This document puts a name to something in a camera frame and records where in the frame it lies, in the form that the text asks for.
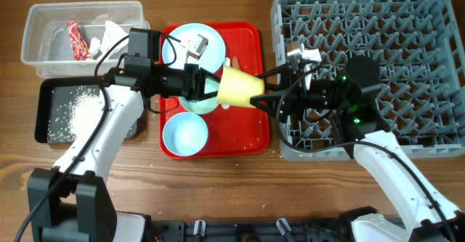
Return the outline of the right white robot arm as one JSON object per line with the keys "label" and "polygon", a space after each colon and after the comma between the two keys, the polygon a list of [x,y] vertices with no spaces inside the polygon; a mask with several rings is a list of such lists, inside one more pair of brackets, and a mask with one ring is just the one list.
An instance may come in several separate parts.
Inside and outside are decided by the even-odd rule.
{"label": "right white robot arm", "polygon": [[227,66],[213,96],[220,104],[263,110],[277,122],[308,108],[332,112],[337,145],[376,180],[402,220],[396,225],[370,206],[348,211],[339,218],[342,240],[462,241],[464,213],[406,156],[376,107],[379,64],[352,57],[334,80],[312,77],[318,60],[302,59],[297,67],[301,74],[295,80],[268,84],[263,73],[252,76]]}

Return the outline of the white napkin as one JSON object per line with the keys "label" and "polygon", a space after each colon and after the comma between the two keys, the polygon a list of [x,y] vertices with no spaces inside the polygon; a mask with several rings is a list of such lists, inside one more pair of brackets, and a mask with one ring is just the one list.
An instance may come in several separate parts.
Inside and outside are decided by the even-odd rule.
{"label": "white napkin", "polygon": [[118,41],[128,35],[129,34],[118,24],[107,20],[105,22],[105,32],[103,34],[102,42],[100,45],[100,51],[102,54],[97,58],[97,60],[101,60],[102,57],[108,52],[110,53],[108,55],[109,59],[112,55],[123,49],[128,44],[128,39],[122,41],[115,49],[110,50]]}

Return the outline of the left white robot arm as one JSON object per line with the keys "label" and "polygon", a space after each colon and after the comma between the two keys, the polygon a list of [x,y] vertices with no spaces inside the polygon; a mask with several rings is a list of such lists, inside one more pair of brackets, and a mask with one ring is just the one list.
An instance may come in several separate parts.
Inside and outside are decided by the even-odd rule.
{"label": "left white robot arm", "polygon": [[30,227],[35,241],[153,241],[147,214],[116,211],[106,182],[113,161],[133,123],[156,94],[201,101],[216,97],[204,91],[213,73],[196,64],[182,70],[158,63],[160,31],[132,28],[128,52],[105,75],[93,75],[100,89],[100,117],[94,129],[77,137],[51,169],[36,168],[28,179],[30,213],[15,239]]}

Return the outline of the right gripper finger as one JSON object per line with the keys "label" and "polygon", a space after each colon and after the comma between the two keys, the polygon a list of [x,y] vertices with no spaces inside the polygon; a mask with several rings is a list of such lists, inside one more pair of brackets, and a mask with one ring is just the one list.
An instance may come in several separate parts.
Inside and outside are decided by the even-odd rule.
{"label": "right gripper finger", "polygon": [[282,99],[283,95],[283,92],[271,92],[253,96],[250,98],[250,104],[279,121],[286,121],[291,115],[291,99],[289,96]]}
{"label": "right gripper finger", "polygon": [[[288,63],[284,63],[267,72],[256,74],[256,77],[264,80],[265,89],[287,89],[290,87],[292,75],[294,69]],[[267,82],[271,77],[276,77],[276,84]]]}

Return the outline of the orange carrot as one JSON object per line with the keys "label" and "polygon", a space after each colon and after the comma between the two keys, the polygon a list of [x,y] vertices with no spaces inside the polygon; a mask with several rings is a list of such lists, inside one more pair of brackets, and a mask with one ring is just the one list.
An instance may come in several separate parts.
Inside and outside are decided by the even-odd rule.
{"label": "orange carrot", "polygon": [[237,57],[232,59],[232,67],[236,70],[240,70],[240,63]]}

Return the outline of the red snack wrapper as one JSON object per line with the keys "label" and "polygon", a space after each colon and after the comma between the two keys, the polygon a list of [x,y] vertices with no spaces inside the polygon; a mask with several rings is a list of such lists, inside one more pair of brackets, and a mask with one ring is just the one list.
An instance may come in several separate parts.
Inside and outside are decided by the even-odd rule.
{"label": "red snack wrapper", "polygon": [[78,29],[77,22],[72,20],[67,23],[66,27],[73,50],[74,60],[87,60],[90,56],[89,48]]}

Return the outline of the mint green bowl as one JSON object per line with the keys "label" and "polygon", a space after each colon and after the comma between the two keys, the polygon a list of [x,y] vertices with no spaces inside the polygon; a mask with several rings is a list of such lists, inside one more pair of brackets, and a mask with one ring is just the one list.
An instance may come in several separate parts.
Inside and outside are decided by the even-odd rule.
{"label": "mint green bowl", "polygon": [[[217,92],[219,89],[219,83],[216,81],[211,80],[208,78],[206,80],[206,84],[204,87],[205,93]],[[198,115],[203,115],[212,112],[214,109],[218,107],[217,98],[213,97],[207,100],[202,101],[187,101],[184,97],[179,97],[179,102],[182,107],[191,112]]]}

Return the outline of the pile of white rice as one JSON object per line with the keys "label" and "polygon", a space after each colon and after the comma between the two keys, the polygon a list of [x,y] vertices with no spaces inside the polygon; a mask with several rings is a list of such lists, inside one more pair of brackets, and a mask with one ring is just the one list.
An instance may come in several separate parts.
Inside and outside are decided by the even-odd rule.
{"label": "pile of white rice", "polygon": [[46,141],[70,143],[91,134],[102,115],[100,91],[94,86],[70,86],[52,90]]}

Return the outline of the light blue bowl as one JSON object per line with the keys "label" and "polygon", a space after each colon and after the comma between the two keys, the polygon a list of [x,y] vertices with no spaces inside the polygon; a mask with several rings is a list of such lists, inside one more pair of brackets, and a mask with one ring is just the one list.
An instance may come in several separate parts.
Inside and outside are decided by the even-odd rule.
{"label": "light blue bowl", "polygon": [[181,112],[172,116],[162,130],[162,141],[169,152],[188,157],[200,152],[209,138],[206,122],[197,114]]}

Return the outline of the white round plate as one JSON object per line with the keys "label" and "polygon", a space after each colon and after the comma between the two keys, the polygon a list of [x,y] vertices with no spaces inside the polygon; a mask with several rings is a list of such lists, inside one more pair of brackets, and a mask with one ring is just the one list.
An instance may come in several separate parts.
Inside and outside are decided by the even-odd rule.
{"label": "white round plate", "polygon": [[[212,27],[200,23],[189,23],[175,28],[169,35],[180,40],[180,42],[176,42],[170,39],[174,48],[167,40],[163,42],[161,55],[164,62],[172,62],[174,55],[177,55],[176,62],[170,65],[171,68],[182,70],[184,65],[189,63],[197,64],[200,68],[215,73],[223,65],[226,57],[225,42]],[[197,35],[201,35],[208,41],[205,50],[198,59],[187,54],[188,47]]]}

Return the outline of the white plastic spoon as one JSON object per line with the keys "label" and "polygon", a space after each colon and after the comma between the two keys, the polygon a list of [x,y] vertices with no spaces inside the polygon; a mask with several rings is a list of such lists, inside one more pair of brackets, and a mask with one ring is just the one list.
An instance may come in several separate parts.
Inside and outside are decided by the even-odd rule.
{"label": "white plastic spoon", "polygon": [[[225,68],[225,67],[230,67],[230,66],[231,66],[231,60],[229,57],[226,57],[223,62],[223,67]],[[227,110],[230,107],[229,105],[226,105],[226,104],[221,104],[221,106],[224,110]]]}

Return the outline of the yellow plastic cup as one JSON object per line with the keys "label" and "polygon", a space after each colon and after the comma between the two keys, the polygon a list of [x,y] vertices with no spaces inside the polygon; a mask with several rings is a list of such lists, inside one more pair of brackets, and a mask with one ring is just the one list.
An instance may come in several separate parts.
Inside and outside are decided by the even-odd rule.
{"label": "yellow plastic cup", "polygon": [[251,98],[264,93],[264,81],[241,70],[225,66],[222,72],[217,103],[242,108],[254,108]]}

